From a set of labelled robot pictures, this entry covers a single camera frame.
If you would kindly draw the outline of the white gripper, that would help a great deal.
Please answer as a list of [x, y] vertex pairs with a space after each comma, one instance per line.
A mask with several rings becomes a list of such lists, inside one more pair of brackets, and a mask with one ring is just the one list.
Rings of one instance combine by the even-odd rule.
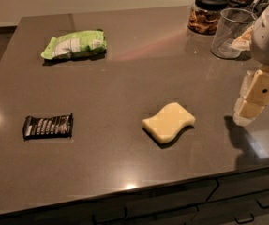
[[[254, 60], [269, 65], [269, 5], [254, 23], [250, 53]], [[268, 104], [269, 67], [248, 71], [243, 79], [239, 98], [234, 105], [234, 123], [237, 126], [249, 125]]]

